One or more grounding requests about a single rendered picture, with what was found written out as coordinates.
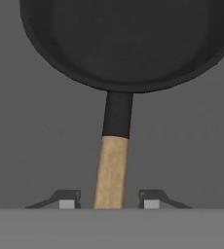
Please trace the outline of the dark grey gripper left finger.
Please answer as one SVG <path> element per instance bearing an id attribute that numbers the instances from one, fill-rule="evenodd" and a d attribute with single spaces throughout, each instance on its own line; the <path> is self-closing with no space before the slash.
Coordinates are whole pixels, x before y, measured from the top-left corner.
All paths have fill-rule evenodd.
<path id="1" fill-rule="evenodd" d="M 56 190 L 48 199 L 27 206 L 27 209 L 53 207 L 56 209 L 80 209 L 80 190 Z"/>

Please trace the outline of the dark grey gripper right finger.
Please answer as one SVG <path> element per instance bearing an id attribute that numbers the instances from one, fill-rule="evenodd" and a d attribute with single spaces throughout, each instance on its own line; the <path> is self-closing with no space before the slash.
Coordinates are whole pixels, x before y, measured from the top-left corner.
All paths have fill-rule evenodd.
<path id="1" fill-rule="evenodd" d="M 178 209 L 191 209 L 191 206 L 171 199 L 164 190 L 140 190 L 138 198 L 139 209 L 160 209 L 162 203 Z"/>

